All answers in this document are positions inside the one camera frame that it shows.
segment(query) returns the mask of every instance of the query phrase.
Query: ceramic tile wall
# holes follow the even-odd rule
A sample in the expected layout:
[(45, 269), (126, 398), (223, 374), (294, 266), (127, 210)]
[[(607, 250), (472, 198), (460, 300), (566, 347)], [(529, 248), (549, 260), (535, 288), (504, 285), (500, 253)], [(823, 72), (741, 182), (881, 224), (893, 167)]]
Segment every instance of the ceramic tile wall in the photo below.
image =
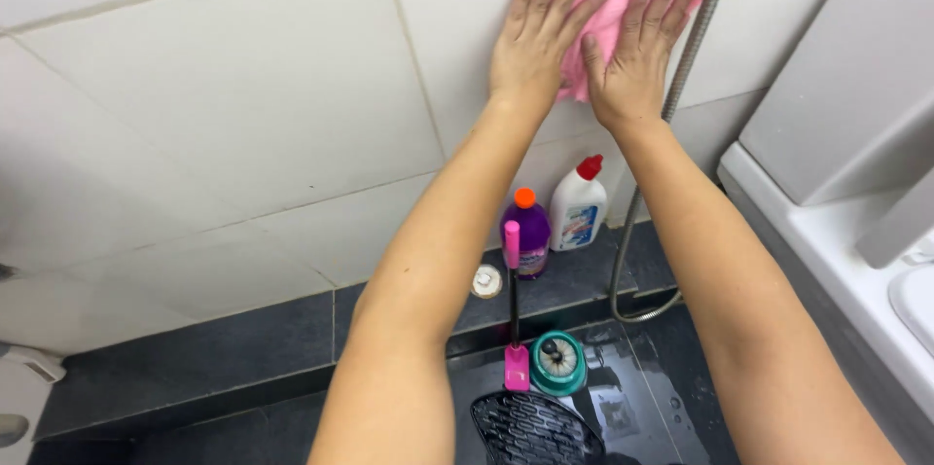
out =
[[(723, 0), (675, 121), (706, 169), (822, 1)], [(366, 279), (482, 107), (505, 5), (0, 0), (0, 339), (68, 354)], [(515, 184), (547, 202), (598, 152), (618, 216), (585, 105)]]

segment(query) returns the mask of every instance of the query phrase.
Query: bathroom floor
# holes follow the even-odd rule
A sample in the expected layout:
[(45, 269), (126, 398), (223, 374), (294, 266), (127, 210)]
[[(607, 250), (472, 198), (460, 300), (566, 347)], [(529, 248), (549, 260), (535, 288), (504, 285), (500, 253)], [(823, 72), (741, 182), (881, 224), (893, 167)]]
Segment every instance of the bathroom floor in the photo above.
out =
[[(614, 464), (739, 463), (684, 306), (641, 325), (572, 330), (585, 346), (587, 388), (562, 401), (599, 428)], [(459, 465), (486, 463), (470, 418), (477, 397), (503, 386), (503, 352), (451, 359)], [(324, 393), (138, 441), (135, 465), (304, 465)]]

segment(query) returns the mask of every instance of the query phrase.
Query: metal shower hose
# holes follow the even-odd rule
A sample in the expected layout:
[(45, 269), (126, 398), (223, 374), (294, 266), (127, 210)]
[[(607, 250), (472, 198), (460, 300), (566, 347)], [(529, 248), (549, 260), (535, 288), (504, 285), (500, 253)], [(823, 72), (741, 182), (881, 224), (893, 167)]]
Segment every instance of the metal shower hose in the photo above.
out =
[[(684, 52), (681, 60), (678, 62), (678, 69), (674, 73), (674, 80), (671, 82), (671, 88), (668, 90), (668, 96), (665, 98), (665, 104), (661, 108), (661, 119), (665, 122), (671, 122), (674, 116), (674, 110), (681, 99), (681, 92), (684, 84), (687, 82), (687, 76), (691, 72), (691, 66), (694, 65), (694, 58), (697, 57), (698, 50), (701, 48), (704, 34), (710, 25), (710, 20), (714, 16), (714, 10), (717, 8), (719, 0), (703, 0), (698, 9), (697, 19), (694, 21), (694, 27), (687, 35), (687, 44), (684, 46)], [(642, 190), (636, 186), (632, 193), (632, 200), (629, 202), (629, 210), (626, 211), (626, 221), (623, 224), (623, 237), (619, 241), (619, 248), (616, 250), (616, 259), (613, 262), (613, 275), (610, 278), (610, 308), (613, 312), (613, 318), (623, 323), (641, 323), (655, 317), (661, 316), (669, 308), (681, 300), (681, 290), (675, 292), (671, 300), (659, 308), (638, 316), (622, 316), (616, 308), (616, 292), (619, 287), (619, 276), (623, 272), (625, 264), (626, 251), (629, 249), (629, 239), (632, 237), (632, 227), (635, 226), (636, 214), (639, 206), (642, 205)]]

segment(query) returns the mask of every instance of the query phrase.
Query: purple bottle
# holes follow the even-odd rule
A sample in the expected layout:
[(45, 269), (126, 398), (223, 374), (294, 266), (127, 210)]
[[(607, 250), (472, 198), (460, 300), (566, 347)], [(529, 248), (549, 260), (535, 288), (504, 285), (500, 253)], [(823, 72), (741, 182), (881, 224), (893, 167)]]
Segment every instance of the purple bottle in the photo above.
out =
[(520, 269), (519, 279), (538, 278), (544, 271), (544, 262), (548, 257), (548, 241), (551, 239), (551, 225), (548, 224), (548, 212), (541, 204), (535, 203), (535, 192), (530, 187), (520, 187), (503, 213), (500, 221), (500, 239), (505, 244), (503, 226), (509, 221), (520, 223)]

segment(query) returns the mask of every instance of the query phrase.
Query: red bottle cap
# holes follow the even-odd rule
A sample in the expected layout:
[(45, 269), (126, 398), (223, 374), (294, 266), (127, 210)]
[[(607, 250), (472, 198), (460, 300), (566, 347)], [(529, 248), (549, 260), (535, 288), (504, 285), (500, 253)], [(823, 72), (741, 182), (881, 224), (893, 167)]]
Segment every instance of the red bottle cap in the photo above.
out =
[(516, 206), (528, 210), (535, 205), (535, 192), (531, 190), (531, 187), (520, 187), (516, 190), (513, 200), (516, 202)]
[(587, 157), (577, 166), (577, 174), (585, 181), (592, 181), (603, 169), (603, 155)]

